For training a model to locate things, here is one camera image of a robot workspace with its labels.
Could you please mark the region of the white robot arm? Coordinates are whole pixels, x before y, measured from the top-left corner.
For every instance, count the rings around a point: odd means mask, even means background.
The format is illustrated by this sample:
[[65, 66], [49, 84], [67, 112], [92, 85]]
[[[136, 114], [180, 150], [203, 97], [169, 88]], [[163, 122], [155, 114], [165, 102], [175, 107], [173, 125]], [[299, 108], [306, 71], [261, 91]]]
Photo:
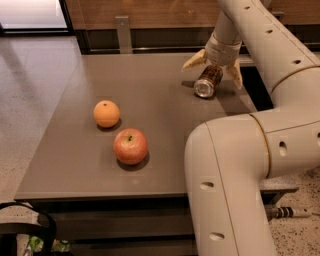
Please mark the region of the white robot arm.
[[273, 107], [198, 126], [185, 179], [199, 256], [277, 256], [259, 183], [319, 164], [319, 59], [266, 8], [270, 0], [218, 0], [206, 51], [245, 43]]

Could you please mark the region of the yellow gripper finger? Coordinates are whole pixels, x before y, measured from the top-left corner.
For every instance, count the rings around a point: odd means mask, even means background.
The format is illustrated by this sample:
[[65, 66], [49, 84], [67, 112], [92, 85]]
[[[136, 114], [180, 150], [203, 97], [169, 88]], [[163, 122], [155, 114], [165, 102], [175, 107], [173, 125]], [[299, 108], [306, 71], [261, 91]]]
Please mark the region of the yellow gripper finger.
[[182, 70], [185, 71], [190, 68], [197, 67], [199, 65], [205, 64], [206, 61], [206, 51], [204, 49], [201, 49], [183, 64]]
[[239, 61], [235, 60], [232, 64], [229, 64], [226, 67], [226, 71], [230, 78], [233, 80], [235, 86], [238, 89], [241, 89], [243, 86], [243, 79], [240, 71]]

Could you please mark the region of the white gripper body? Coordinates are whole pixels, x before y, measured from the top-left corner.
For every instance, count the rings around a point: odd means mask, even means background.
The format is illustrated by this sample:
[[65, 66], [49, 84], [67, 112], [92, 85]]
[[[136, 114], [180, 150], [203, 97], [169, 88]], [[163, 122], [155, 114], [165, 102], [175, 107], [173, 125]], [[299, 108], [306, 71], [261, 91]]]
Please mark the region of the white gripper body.
[[212, 33], [205, 45], [206, 57], [213, 65], [230, 65], [239, 57], [241, 44], [242, 41], [234, 40], [230, 43], [223, 42]]

